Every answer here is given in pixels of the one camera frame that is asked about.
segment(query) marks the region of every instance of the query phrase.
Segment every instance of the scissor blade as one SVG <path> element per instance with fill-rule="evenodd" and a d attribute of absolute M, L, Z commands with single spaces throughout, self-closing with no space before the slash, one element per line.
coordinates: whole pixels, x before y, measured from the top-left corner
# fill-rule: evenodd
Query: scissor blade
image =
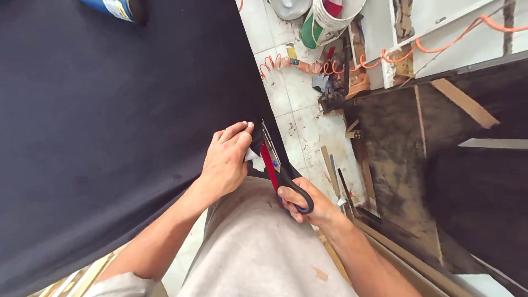
<path fill-rule="evenodd" d="M 277 152 L 275 151 L 275 147 L 271 141 L 271 137 L 269 136 L 268 129 L 264 124 L 264 120 L 262 121 L 262 130 L 264 132 L 264 143 L 266 144 L 266 148 L 268 149 L 271 160 L 273 161 L 273 167 L 275 170 L 277 170 L 277 172 L 280 172 L 280 159 L 277 155 Z"/>

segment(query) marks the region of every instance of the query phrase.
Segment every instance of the paint stain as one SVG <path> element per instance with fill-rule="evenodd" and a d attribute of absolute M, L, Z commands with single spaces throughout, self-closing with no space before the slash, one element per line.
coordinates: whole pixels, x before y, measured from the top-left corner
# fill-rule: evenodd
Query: paint stain
<path fill-rule="evenodd" d="M 312 266 L 313 270 L 315 270 L 315 276 L 317 276 L 318 279 L 321 279 L 325 282 L 328 281 L 328 274 L 324 273 L 322 270 L 320 270 L 317 267 Z"/>

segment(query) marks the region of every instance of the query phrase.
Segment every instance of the black scissors handle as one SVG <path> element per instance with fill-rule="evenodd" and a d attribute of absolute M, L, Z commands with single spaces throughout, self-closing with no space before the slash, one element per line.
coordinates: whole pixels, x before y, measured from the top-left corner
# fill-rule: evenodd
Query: black scissors handle
<path fill-rule="evenodd" d="M 303 190 L 301 187 L 296 185 L 293 180 L 291 180 L 288 173 L 286 173 L 286 170 L 284 169 L 284 167 L 280 168 L 280 173 L 275 171 L 275 175 L 277 175 L 277 180 L 279 181 L 279 183 L 281 183 L 280 185 L 292 188 L 294 191 L 296 191 L 301 196 L 303 196 L 303 198 L 306 200 L 306 204 L 308 204 L 307 208 L 302 208 L 299 205 L 295 204 L 295 208 L 297 208 L 297 210 L 301 214 L 307 215 L 311 213 L 312 211 L 314 211 L 314 201 L 312 200 L 310 194 L 308 194 L 305 190 Z"/>

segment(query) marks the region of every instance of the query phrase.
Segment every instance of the hand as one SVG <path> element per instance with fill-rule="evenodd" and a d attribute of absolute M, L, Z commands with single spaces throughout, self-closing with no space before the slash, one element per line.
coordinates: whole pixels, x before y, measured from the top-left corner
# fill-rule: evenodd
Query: hand
<path fill-rule="evenodd" d="M 304 197 L 291 188 L 279 187 L 277 193 L 282 198 L 284 207 L 290 211 L 291 216 L 297 222 L 303 222 L 305 219 L 308 219 L 310 224 L 323 228 L 325 225 L 330 224 L 336 216 L 343 215 L 330 199 L 321 193 L 307 178 L 296 178 L 293 179 L 293 182 L 308 192 L 314 201 L 314 211 L 308 215 L 302 215 L 295 208 L 294 204 L 302 208 L 308 207 Z"/>
<path fill-rule="evenodd" d="M 248 175 L 243 158 L 251 144 L 253 129 L 252 122 L 244 121 L 213 134 L 198 182 L 215 194 L 214 199 L 236 190 Z"/>

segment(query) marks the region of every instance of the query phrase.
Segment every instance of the white bucket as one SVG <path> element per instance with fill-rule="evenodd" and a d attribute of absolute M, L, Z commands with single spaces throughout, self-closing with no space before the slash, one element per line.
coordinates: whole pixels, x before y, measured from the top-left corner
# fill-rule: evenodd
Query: white bucket
<path fill-rule="evenodd" d="M 326 45 L 341 36 L 341 34 L 346 30 L 348 25 L 353 18 L 360 12 L 365 4 L 366 0 L 343 0 L 343 10 L 339 18 L 331 16 L 323 6 L 323 0 L 313 0 L 312 8 L 308 13 L 308 17 L 303 24 L 302 34 L 310 33 L 311 36 L 303 36 L 304 44 L 309 48 L 311 47 L 307 44 L 309 39 L 312 39 L 309 43 L 315 43 L 317 46 Z M 314 32 L 314 28 L 322 27 L 322 32 Z"/>

